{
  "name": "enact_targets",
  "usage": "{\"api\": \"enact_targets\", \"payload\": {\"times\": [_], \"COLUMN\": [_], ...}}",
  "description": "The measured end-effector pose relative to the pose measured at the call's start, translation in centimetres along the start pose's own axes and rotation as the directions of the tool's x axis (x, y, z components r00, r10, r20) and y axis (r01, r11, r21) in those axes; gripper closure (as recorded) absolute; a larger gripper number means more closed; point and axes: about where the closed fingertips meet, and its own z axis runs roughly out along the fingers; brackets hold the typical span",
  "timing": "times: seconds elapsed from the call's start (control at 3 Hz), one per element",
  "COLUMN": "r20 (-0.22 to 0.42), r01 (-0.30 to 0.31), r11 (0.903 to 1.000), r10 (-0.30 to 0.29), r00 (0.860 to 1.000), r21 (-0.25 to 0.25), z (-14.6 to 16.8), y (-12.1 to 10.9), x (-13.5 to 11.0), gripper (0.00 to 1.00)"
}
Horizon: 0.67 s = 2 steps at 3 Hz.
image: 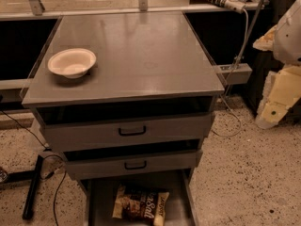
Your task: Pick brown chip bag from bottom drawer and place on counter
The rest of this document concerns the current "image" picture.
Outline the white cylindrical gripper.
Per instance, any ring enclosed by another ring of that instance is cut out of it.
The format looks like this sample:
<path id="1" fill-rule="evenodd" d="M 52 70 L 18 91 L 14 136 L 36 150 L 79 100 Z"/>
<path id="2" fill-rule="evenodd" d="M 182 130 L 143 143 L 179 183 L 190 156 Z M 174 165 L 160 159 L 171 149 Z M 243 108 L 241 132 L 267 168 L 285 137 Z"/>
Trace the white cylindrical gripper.
<path id="1" fill-rule="evenodd" d="M 301 98 L 301 67 L 285 65 L 269 72 L 257 110 L 257 123 L 279 123 Z"/>

